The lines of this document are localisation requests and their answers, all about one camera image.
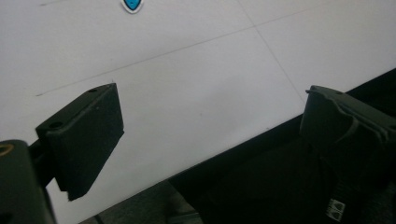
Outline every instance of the black mechanical part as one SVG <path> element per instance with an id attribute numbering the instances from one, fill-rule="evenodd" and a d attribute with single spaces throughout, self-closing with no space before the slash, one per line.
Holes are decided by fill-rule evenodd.
<path id="1" fill-rule="evenodd" d="M 25 142 L 0 142 L 0 192 L 1 224 L 55 223 L 50 200 L 37 182 Z"/>
<path id="2" fill-rule="evenodd" d="M 391 181 L 396 119 L 340 91 L 312 86 L 308 93 L 300 133 L 338 179 L 327 215 L 353 223 L 366 195 Z"/>
<path id="3" fill-rule="evenodd" d="M 42 150 L 51 158 L 58 185 L 68 192 L 70 201 L 83 196 L 123 135 L 116 84 L 86 91 L 40 124 L 36 132 L 42 148 L 32 154 Z"/>

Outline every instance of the black plastic part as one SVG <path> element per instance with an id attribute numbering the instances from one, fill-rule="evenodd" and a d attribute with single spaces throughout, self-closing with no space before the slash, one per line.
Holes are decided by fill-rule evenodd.
<path id="1" fill-rule="evenodd" d="M 26 143 L 0 142 L 0 223 L 55 223 L 47 192 L 37 182 Z"/>
<path id="2" fill-rule="evenodd" d="M 70 201 L 86 194 L 123 135 L 116 84 L 86 91 L 36 128 Z"/>

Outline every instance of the white table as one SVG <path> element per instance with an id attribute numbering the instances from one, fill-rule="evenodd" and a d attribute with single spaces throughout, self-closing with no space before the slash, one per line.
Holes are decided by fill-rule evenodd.
<path id="1" fill-rule="evenodd" d="M 313 84 L 347 91 L 396 66 L 394 0 L 0 1 L 0 140 L 116 82 L 125 135 L 78 223 L 303 112 Z"/>

